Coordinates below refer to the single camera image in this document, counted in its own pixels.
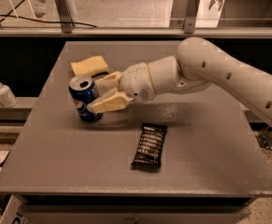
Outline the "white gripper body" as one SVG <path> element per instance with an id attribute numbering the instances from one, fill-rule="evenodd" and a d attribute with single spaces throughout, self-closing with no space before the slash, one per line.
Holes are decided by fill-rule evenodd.
<path id="1" fill-rule="evenodd" d="M 134 103 L 144 103 L 155 97 L 150 78 L 150 70 L 146 63 L 129 66 L 120 78 L 122 90 L 132 98 Z"/>

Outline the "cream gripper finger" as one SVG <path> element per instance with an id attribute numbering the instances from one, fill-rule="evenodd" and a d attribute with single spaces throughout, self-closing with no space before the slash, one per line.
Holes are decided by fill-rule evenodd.
<path id="1" fill-rule="evenodd" d="M 113 88 L 87 104 L 87 108 L 92 113 L 105 113 L 124 109 L 133 101 L 134 99 L 126 92 Z"/>
<path id="2" fill-rule="evenodd" d="M 116 88 L 121 88 L 121 76 L 122 73 L 119 71 L 113 72 L 105 77 L 99 78 L 95 81 L 97 89 L 100 95 Z"/>

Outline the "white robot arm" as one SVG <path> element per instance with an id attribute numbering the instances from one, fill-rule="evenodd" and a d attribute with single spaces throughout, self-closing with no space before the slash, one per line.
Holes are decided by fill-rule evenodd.
<path id="1" fill-rule="evenodd" d="M 175 56 L 138 63 L 98 79 L 100 96 L 87 105 L 93 113 L 148 102 L 162 93 L 185 94 L 213 83 L 272 127 L 272 75 L 243 63 L 200 37 L 178 45 Z"/>

